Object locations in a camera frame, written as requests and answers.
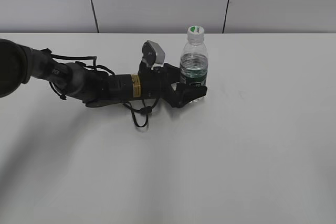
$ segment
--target black cable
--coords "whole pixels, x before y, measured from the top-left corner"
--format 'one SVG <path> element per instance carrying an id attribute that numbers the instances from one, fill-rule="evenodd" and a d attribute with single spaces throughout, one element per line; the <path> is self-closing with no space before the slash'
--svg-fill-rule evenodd
<path id="1" fill-rule="evenodd" d="M 85 66 L 86 68 L 89 68 L 89 69 L 95 69 L 95 67 L 94 66 Z M 103 69 L 103 70 L 105 70 L 106 72 L 108 72 L 108 73 L 110 73 L 111 75 L 113 75 L 113 76 L 115 76 L 116 74 L 112 71 L 112 70 L 110 70 L 109 68 L 107 68 L 107 67 L 105 67 L 105 66 L 103 66 L 103 65 L 96 65 L 96 69 Z"/>
<path id="2" fill-rule="evenodd" d="M 54 87 L 54 85 L 53 85 L 52 82 L 49 82 L 49 85 L 50 85 L 51 89 L 53 90 L 53 92 L 55 92 L 56 95 L 58 95 L 62 100 L 66 100 L 67 99 L 67 97 L 65 96 L 65 94 L 60 94 L 60 93 L 57 92 L 57 90 L 55 89 L 55 87 Z"/>
<path id="3" fill-rule="evenodd" d="M 138 128 L 144 128 L 147 126 L 148 121 L 149 121 L 149 117 L 148 114 L 146 114 L 146 121 L 143 125 L 139 125 L 138 121 L 137 121 L 137 117 L 135 116 L 135 112 L 139 113 L 139 110 L 134 109 L 132 107 L 132 104 L 129 101 L 124 102 L 122 105 L 124 105 L 126 108 L 130 109 L 131 113 L 132 113 L 132 118 L 133 118 L 133 122 L 136 125 L 136 127 Z"/>
<path id="4" fill-rule="evenodd" d="M 159 88 L 159 94 L 157 95 L 155 102 L 153 103 L 152 106 L 146 106 L 145 101 L 143 99 L 141 99 L 142 104 L 143 104 L 143 108 L 137 110 L 135 108 L 133 108 L 132 104 L 130 103 L 130 101 L 125 101 L 123 102 L 122 105 L 124 105 L 126 108 L 128 108 L 131 113 L 132 113 L 132 118 L 133 118 L 133 122 L 136 125 L 136 127 L 139 128 L 144 128 L 146 127 L 146 125 L 149 122 L 149 114 L 152 113 L 153 109 L 155 108 L 155 106 L 158 104 L 159 100 L 161 97 L 161 81 L 160 81 L 160 88 Z M 141 115 L 146 115 L 146 121 L 142 126 L 139 126 L 138 122 L 137 122 L 137 117 L 135 116 L 135 113 L 139 113 Z"/>
<path id="5" fill-rule="evenodd" d="M 59 60 L 92 60 L 93 61 L 93 69 L 96 69 L 97 56 L 84 56 L 84 57 L 71 57 L 71 56 L 61 56 L 50 54 L 52 58 Z"/>

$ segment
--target water bottle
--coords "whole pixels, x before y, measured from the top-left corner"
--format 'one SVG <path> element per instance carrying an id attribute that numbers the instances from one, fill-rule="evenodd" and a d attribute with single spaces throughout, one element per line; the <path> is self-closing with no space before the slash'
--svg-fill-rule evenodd
<path id="1" fill-rule="evenodd" d="M 205 86 L 208 72 L 208 53 L 204 45 L 204 28 L 188 29 L 188 42 L 180 60 L 180 82 L 193 86 Z"/>

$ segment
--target white wall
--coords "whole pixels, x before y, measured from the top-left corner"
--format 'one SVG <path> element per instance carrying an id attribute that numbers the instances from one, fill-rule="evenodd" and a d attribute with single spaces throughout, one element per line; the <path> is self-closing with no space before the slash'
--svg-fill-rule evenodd
<path id="1" fill-rule="evenodd" d="M 199 24 L 223 30 L 227 0 L 93 0 L 103 33 L 185 33 Z"/>
<path id="2" fill-rule="evenodd" d="M 0 32 L 95 31 L 90 0 L 0 0 Z"/>
<path id="3" fill-rule="evenodd" d="M 226 33 L 336 32 L 336 0 L 230 0 Z"/>

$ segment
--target bottle label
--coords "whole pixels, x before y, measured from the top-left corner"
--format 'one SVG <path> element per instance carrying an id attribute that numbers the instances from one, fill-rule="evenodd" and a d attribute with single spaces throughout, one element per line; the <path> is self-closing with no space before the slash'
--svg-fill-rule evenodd
<path id="1" fill-rule="evenodd" d="M 201 77 L 192 78 L 192 77 L 187 77 L 184 74 L 181 74 L 180 83 L 188 84 L 188 85 L 195 86 L 195 87 L 205 86 L 206 76 L 207 74 Z"/>

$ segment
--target white bottle cap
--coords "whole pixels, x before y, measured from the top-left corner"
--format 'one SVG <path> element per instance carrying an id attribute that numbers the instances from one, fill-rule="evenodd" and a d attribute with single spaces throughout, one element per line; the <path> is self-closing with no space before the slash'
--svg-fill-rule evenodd
<path id="1" fill-rule="evenodd" d="M 188 28 L 188 40 L 190 42 L 204 41 L 204 28 L 202 26 L 191 26 Z"/>

